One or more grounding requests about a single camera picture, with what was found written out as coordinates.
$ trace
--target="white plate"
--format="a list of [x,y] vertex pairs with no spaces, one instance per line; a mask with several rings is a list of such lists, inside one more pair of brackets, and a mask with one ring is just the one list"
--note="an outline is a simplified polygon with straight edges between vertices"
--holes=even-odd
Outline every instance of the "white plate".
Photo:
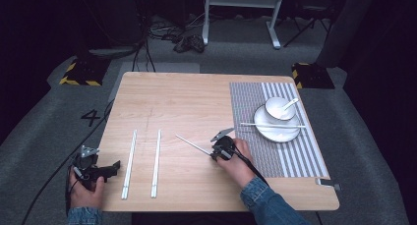
[[[295,126],[300,125],[300,120],[298,119],[297,115],[290,120],[280,120],[279,123],[274,120],[272,123],[268,116],[268,112],[265,109],[265,106],[260,106],[257,111],[255,111],[254,115],[254,123],[255,124],[279,124],[279,125],[287,125],[287,126]],[[287,142],[297,138],[298,134],[300,133],[300,128],[294,129],[283,129],[283,128],[270,128],[270,127],[259,127],[256,126],[258,131],[263,135],[265,138],[275,141],[275,142]]]

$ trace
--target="striped placemat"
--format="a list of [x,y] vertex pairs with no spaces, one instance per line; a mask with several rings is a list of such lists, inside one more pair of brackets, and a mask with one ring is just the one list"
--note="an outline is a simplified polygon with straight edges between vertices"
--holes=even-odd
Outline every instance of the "striped placemat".
[[[255,127],[240,126],[240,123],[253,123],[256,109],[269,98],[298,97],[294,84],[230,83],[230,93],[236,137],[248,142],[255,166],[264,177],[328,176],[311,127],[301,129],[292,141],[276,143],[264,138]],[[297,102],[295,108],[300,124],[307,125],[307,114],[301,103]]]

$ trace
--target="cable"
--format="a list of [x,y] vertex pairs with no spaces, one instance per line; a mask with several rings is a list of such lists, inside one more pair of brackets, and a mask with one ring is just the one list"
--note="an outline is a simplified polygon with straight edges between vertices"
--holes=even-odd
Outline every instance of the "cable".
[[79,180],[77,179],[77,181],[73,184],[73,186],[71,187],[71,189],[69,189],[68,187],[70,186],[70,174],[71,174],[71,170],[72,170],[72,165],[68,165],[67,168],[67,180],[65,181],[65,213],[68,216],[68,211],[70,210],[71,207],[71,192],[73,191],[73,188],[76,186],[76,184],[79,182]]
[[[147,30],[146,30],[146,28],[143,28],[142,29],[142,35],[141,35],[141,38],[140,38],[140,40],[137,42],[137,43],[134,43],[134,44],[132,44],[132,43],[125,43],[125,42],[123,42],[123,41],[119,41],[119,40],[116,40],[116,39],[114,39],[113,37],[111,37],[106,31],[105,31],[105,29],[101,26],[101,24],[100,24],[100,22],[98,21],[98,19],[96,18],[96,16],[95,16],[95,14],[94,14],[94,12],[92,11],[92,9],[91,9],[91,7],[89,6],[89,3],[86,1],[86,0],[82,0],[83,2],[84,2],[84,4],[86,5],[86,7],[88,8],[88,10],[89,10],[89,13],[90,13],[90,15],[92,16],[92,18],[93,18],[93,20],[94,20],[94,22],[97,24],[97,26],[99,27],[99,29],[103,32],[103,34],[110,40],[110,41],[113,41],[114,43],[116,43],[116,44],[119,44],[119,45],[127,45],[127,46],[132,46],[132,49],[131,50],[128,50],[128,51],[121,51],[121,52],[114,52],[114,53],[112,53],[112,54],[105,54],[105,55],[97,55],[97,54],[92,54],[92,55],[94,55],[95,57],[97,57],[97,58],[99,58],[99,59],[119,59],[119,58],[122,58],[122,57],[126,57],[126,56],[128,56],[128,55],[131,55],[131,54],[133,54],[133,53],[135,53],[135,52],[137,52],[138,50],[140,50],[141,49],[141,47],[142,47],[142,45],[143,45],[143,43],[144,43],[144,40],[145,40],[145,37],[147,36]],[[148,20],[149,18],[147,18],[147,17],[143,17],[143,24],[145,24],[145,27],[146,27],[146,21]]]
[[146,42],[145,48],[147,49],[147,56],[149,57],[150,63],[152,64],[153,67],[153,72],[156,73],[156,69],[155,69],[155,65],[153,64],[152,58],[150,57],[150,53],[149,53],[149,44],[148,44],[148,40]]
[[147,57],[147,62],[145,63],[145,67],[147,68],[147,72],[149,72],[149,68],[148,68],[149,57],[148,57],[148,55],[146,55],[146,57]]
[[139,68],[139,66],[138,66],[138,63],[136,63],[136,69],[138,69],[138,72],[140,72],[141,71],[141,69]]
[[186,31],[190,31],[194,28],[197,27],[201,27],[204,23],[199,23],[198,25],[194,25],[193,23],[200,21],[199,19],[205,15],[206,13],[201,13],[199,16],[195,17],[191,22],[189,22],[187,25],[185,25],[185,29],[181,29],[177,26],[173,26],[173,25],[168,25],[168,22],[166,21],[157,21],[157,22],[153,22],[152,25],[149,27],[149,37],[152,39],[162,39],[163,34],[158,34],[157,32],[159,31],[164,31],[166,30],[166,32],[164,34],[172,34],[176,31],[178,31],[179,33],[176,34],[177,36],[180,36],[182,34],[184,34]]
[[245,157],[245,155],[243,155],[240,152],[239,148],[236,147],[235,150],[233,150],[233,151],[240,159],[243,160],[243,162],[246,163],[246,165],[248,165],[248,167],[252,170],[252,172],[254,172],[258,176],[258,178],[260,178],[262,181],[264,181],[265,184],[267,184],[269,186],[269,184],[268,184],[267,180],[264,178],[264,176],[262,176],[260,171],[258,171],[258,169],[255,168],[255,166],[252,164],[251,160],[249,160],[247,157]]
[[30,215],[31,210],[33,209],[34,204],[36,203],[39,196],[42,194],[43,190],[45,190],[46,186],[52,181],[52,179],[55,177],[55,175],[61,170],[61,168],[67,163],[67,161],[71,158],[71,156],[80,148],[81,145],[95,132],[95,130],[101,125],[101,123],[107,118],[107,116],[110,114],[111,109],[107,112],[106,115],[104,115],[104,118],[102,118],[98,124],[89,132],[89,134],[77,145],[77,147],[65,158],[64,161],[58,166],[58,168],[52,173],[52,175],[48,178],[48,180],[43,184],[42,188],[37,192],[36,196],[34,197],[33,201],[30,203],[30,206],[25,214],[24,220],[22,221],[22,225],[26,223],[28,220],[28,217]]
[[133,58],[132,72],[135,71],[135,64],[136,64],[136,58],[138,57],[138,53],[139,53],[139,50],[136,51],[135,57]]
[[105,116],[106,116],[106,113],[107,113],[107,109],[110,107],[110,105],[111,105],[111,107],[110,107],[110,110],[111,110],[111,108],[113,107],[113,101],[114,101],[114,98],[107,104],[107,106],[105,107],[105,109],[104,109],[104,119],[105,119],[105,122],[107,123],[107,119],[105,118]]
[[318,211],[316,211],[316,216],[317,216],[317,218],[319,219],[319,223],[320,223],[320,225],[323,225],[322,218],[320,217],[320,214],[319,214],[319,212],[318,212]]

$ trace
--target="chopstick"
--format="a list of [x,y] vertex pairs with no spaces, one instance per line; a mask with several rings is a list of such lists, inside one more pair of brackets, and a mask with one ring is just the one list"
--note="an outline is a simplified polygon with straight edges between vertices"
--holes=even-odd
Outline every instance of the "chopstick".
[[196,144],[194,144],[194,143],[192,143],[192,142],[190,142],[190,141],[187,141],[187,140],[185,140],[184,138],[182,138],[182,137],[180,137],[180,136],[178,136],[178,135],[175,135],[175,136],[176,136],[178,139],[180,139],[180,140],[182,140],[182,141],[185,141],[186,143],[188,143],[188,144],[192,145],[193,147],[195,147],[195,148],[199,149],[201,152],[205,153],[206,155],[210,155],[208,151],[206,151],[205,149],[203,149],[203,148],[199,147],[198,145],[196,145]]
[[134,152],[135,152],[137,131],[138,130],[133,131],[132,145],[131,145],[131,152],[129,154],[128,168],[127,168],[127,171],[126,171],[125,183],[123,184],[122,199],[127,199],[128,198],[129,182],[130,182],[130,175],[131,175],[131,172],[132,172],[132,162],[133,162],[133,155],[134,155]]
[[155,164],[153,165],[153,180],[152,180],[152,190],[150,192],[150,197],[156,197],[156,188],[157,188],[157,173],[159,169],[159,152],[160,152],[160,134],[161,131],[157,132],[157,143],[156,143],[156,156]]
[[267,127],[267,128],[281,128],[281,129],[300,129],[306,128],[304,125],[271,125],[271,124],[253,124],[253,123],[240,123],[242,126],[258,126],[258,127]]

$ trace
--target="hand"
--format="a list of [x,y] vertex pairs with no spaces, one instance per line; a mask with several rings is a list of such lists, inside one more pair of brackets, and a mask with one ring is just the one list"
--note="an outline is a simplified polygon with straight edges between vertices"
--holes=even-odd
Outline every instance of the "hand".
[[103,191],[104,191],[104,178],[99,177],[97,183],[91,185],[92,191],[87,190],[81,182],[77,182],[74,169],[70,172],[70,187],[71,190],[71,207],[95,207],[101,209]]
[[[240,152],[253,163],[248,143],[240,139],[235,139],[233,141]],[[229,160],[217,157],[217,163],[232,177],[241,189],[243,189],[255,177],[255,173],[252,172],[248,165],[246,165],[246,163],[236,154],[233,154],[232,158]]]

